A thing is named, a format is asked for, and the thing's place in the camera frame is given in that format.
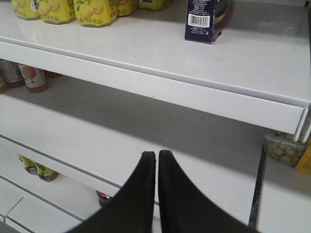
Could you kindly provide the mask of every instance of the jar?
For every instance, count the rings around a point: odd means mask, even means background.
[[[295,167],[307,149],[307,143],[301,143],[299,137],[294,142],[294,136],[275,130],[265,129],[264,150],[267,155],[279,162]]]
[[[12,0],[14,13],[24,20],[40,19],[36,0]]]
[[[138,9],[137,0],[115,0],[117,7],[117,16],[130,16]]]
[[[115,0],[77,0],[74,10],[78,22],[84,27],[103,27],[117,18]]]
[[[21,160],[24,163],[24,168],[25,170],[32,175],[36,175],[37,174],[37,169],[35,167],[35,163],[34,161],[32,161],[31,159],[28,159],[22,155],[18,155],[19,160]]]
[[[11,88],[25,85],[23,76],[15,62],[0,59],[0,71]]]
[[[43,166],[42,164],[35,163],[35,167],[38,172],[38,177],[43,181],[50,182],[58,176],[58,172]]]
[[[31,93],[40,93],[48,89],[48,83],[44,76],[44,71],[27,65],[18,65],[26,86]]]
[[[8,84],[6,84],[6,81],[0,73],[0,94],[6,92],[7,89],[9,89]]]
[[[73,0],[39,0],[39,13],[46,23],[64,24],[76,19]]]

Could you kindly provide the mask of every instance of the juice bottle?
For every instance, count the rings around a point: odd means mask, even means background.
[[[14,13],[24,20],[40,19],[37,0],[12,0]]]
[[[18,65],[26,86],[31,93],[40,93],[48,89],[48,83],[44,76],[44,71],[27,65]]]
[[[139,8],[150,10],[164,10],[171,4],[172,0],[138,0]]]
[[[64,24],[76,19],[73,0],[38,0],[41,19],[46,23]]]
[[[34,161],[22,156],[22,155],[18,155],[18,158],[24,163],[24,168],[25,170],[32,175],[36,175],[37,174],[37,169],[35,167],[35,163]]]
[[[7,89],[9,89],[8,84],[6,84],[6,81],[0,73],[0,94],[6,92]]]
[[[103,27],[117,18],[114,0],[74,0],[78,22],[84,27]]]
[[[35,167],[37,169],[39,178],[42,179],[43,181],[49,182],[54,180],[58,176],[58,172],[46,166],[43,166],[42,164],[36,163]]]
[[[0,71],[11,88],[25,85],[23,76],[15,62],[0,59]]]
[[[117,7],[117,16],[130,16],[138,9],[137,0],[115,0]]]

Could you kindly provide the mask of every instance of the yellow package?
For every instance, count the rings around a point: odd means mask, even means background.
[[[130,16],[138,9],[137,0],[115,0],[118,17]]]
[[[172,0],[138,0],[139,8],[151,10],[164,10],[171,4]]]
[[[114,0],[75,0],[74,10],[78,22],[84,27],[103,27],[117,18]]]
[[[39,0],[39,13],[46,23],[64,24],[76,19],[73,0]]]
[[[295,169],[311,173],[311,138],[308,139],[308,147]]]
[[[40,19],[36,0],[12,0],[14,13],[24,20]]]

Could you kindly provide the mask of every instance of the white shelf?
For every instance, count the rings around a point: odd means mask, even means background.
[[[0,96],[1,145],[112,196],[144,150],[169,149],[204,194],[248,222],[260,127],[74,78],[49,84]]]
[[[258,230],[306,233],[311,229],[311,174],[267,158],[261,191]]]
[[[299,133],[311,102],[307,9],[238,1],[216,44],[206,45],[184,40],[186,3],[94,29],[20,20],[1,0],[0,57]]]
[[[81,221],[100,209],[94,189],[64,175],[59,175],[52,182],[28,175],[14,152],[0,160],[0,177],[15,186],[15,192],[22,197],[39,198]]]

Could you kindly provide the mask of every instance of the barcode sticker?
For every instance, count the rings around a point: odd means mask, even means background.
[[[142,4],[153,4],[154,3],[154,0],[139,0],[140,3]]]
[[[188,25],[201,27],[201,28],[209,28],[210,16],[196,16],[189,14],[188,15]]]

